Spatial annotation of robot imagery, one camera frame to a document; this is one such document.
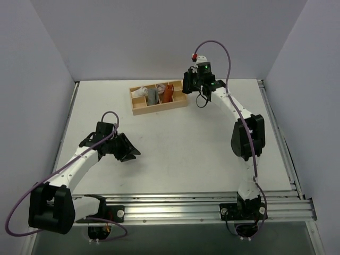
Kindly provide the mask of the wooden compartment tray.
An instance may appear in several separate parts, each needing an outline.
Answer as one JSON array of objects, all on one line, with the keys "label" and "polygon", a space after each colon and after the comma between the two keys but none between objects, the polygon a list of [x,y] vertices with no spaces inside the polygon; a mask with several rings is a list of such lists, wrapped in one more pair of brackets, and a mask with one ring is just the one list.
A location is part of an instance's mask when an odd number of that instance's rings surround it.
[{"label": "wooden compartment tray", "polygon": [[[172,84],[174,86],[173,101],[170,103],[162,103],[163,94],[159,95],[159,103],[157,105],[147,105],[147,95],[144,97],[132,98],[131,91],[137,90],[139,87],[146,87],[148,89],[156,89],[156,84]],[[160,112],[170,109],[176,109],[186,107],[188,105],[188,99],[186,94],[182,92],[182,82],[180,80],[158,82],[155,84],[147,84],[139,87],[133,87],[129,89],[132,112],[133,115],[149,114],[154,112]]]}]

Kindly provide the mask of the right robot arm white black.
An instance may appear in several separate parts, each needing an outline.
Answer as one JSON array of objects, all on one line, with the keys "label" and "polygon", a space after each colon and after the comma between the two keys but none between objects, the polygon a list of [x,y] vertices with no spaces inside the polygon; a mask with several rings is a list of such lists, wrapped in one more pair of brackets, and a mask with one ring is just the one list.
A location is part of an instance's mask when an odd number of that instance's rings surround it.
[{"label": "right robot arm white black", "polygon": [[182,92],[198,92],[207,103],[218,106],[234,124],[231,136],[232,152],[242,167],[242,179],[237,191],[236,213],[242,219],[254,213],[263,216],[266,204],[261,201],[263,192],[258,184],[258,158],[265,147],[265,121],[245,109],[229,92],[227,84],[216,80],[209,62],[189,67],[184,73]]}]

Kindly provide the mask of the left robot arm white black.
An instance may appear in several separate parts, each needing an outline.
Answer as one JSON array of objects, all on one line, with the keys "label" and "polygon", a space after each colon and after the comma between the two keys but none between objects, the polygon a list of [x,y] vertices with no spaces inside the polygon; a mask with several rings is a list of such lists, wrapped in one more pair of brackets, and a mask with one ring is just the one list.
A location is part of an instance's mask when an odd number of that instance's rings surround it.
[{"label": "left robot arm white black", "polygon": [[115,124],[98,122],[95,131],[78,145],[59,173],[49,177],[30,193],[28,224],[32,228],[66,234],[78,220],[101,223],[110,220],[106,199],[100,195],[73,196],[88,171],[104,156],[120,162],[136,159],[141,153]]}]

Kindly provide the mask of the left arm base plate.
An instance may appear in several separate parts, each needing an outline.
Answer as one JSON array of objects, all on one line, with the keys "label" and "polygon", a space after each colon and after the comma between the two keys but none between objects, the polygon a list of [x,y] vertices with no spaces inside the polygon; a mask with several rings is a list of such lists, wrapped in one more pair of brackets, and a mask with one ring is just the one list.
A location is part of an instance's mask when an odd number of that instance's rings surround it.
[{"label": "left arm base plate", "polygon": [[79,219],[76,223],[107,223],[107,220],[115,223],[123,223],[125,216],[125,206],[114,205],[108,206],[104,212],[99,212],[95,215],[87,216],[86,218]]}]

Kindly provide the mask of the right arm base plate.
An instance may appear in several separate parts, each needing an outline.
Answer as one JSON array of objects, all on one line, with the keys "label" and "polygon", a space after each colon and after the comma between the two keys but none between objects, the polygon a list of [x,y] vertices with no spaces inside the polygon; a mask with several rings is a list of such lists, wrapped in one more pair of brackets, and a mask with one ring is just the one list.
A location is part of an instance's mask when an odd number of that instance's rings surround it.
[{"label": "right arm base plate", "polygon": [[220,217],[224,221],[251,221],[257,222],[267,219],[265,214],[265,204],[241,208],[237,203],[220,203],[219,204]]}]

